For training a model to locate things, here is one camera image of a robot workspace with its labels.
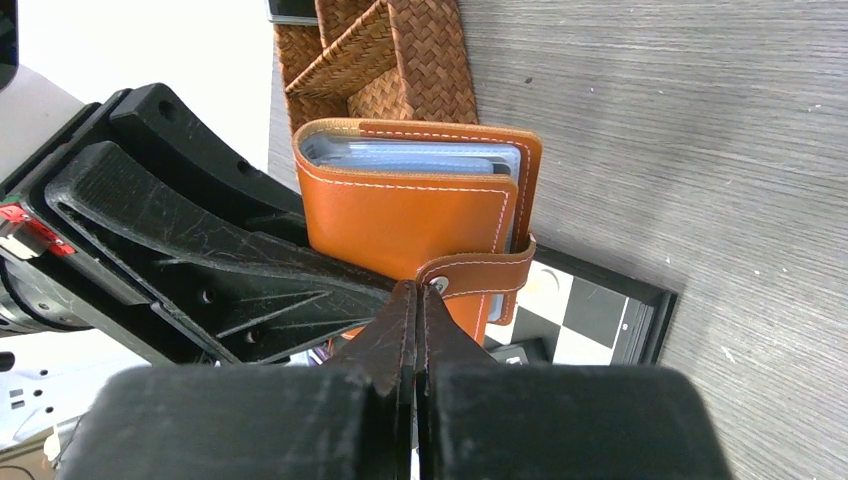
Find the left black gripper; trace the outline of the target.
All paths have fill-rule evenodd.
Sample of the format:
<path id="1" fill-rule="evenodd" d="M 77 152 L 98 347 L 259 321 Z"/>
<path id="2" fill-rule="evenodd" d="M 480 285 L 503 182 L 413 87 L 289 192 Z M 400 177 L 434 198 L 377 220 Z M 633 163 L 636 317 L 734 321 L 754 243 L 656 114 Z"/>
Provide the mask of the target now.
<path id="1" fill-rule="evenodd" d="M 4 337 L 98 331 L 154 365 L 270 364 L 371 321 L 394 287 L 306 248 L 301 196 L 163 83 L 16 143 L 1 150 Z"/>

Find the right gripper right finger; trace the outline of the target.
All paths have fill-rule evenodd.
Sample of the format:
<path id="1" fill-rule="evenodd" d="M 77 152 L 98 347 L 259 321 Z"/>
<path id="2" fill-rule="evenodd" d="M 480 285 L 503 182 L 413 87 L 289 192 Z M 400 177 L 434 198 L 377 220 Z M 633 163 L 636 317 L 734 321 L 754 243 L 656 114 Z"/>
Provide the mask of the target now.
<path id="1" fill-rule="evenodd" d="M 432 286 L 417 288 L 417 432 L 421 479 L 436 479 L 433 374 L 443 365 L 495 365 L 496 360 L 452 318 Z"/>

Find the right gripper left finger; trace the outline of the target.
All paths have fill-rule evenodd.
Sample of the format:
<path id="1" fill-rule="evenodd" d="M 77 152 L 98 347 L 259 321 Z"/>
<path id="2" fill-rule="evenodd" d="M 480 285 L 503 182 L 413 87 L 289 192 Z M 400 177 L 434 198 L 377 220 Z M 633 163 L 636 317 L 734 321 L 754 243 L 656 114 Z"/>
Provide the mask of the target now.
<path id="1" fill-rule="evenodd" d="M 366 376 L 356 420 L 357 479 L 408 479 L 415 439 L 414 387 L 418 288 L 401 281 L 388 303 L 330 360 Z"/>

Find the brown leather card holder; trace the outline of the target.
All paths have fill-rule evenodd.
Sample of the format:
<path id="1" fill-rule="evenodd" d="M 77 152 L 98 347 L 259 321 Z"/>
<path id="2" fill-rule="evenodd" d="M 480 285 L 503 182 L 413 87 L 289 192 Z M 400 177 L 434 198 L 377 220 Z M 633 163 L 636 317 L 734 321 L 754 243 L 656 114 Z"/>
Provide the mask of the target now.
<path id="1" fill-rule="evenodd" d="M 292 147 L 314 250 L 435 288 L 477 342 L 512 321 L 536 250 L 537 135 L 325 118 L 301 126 Z"/>

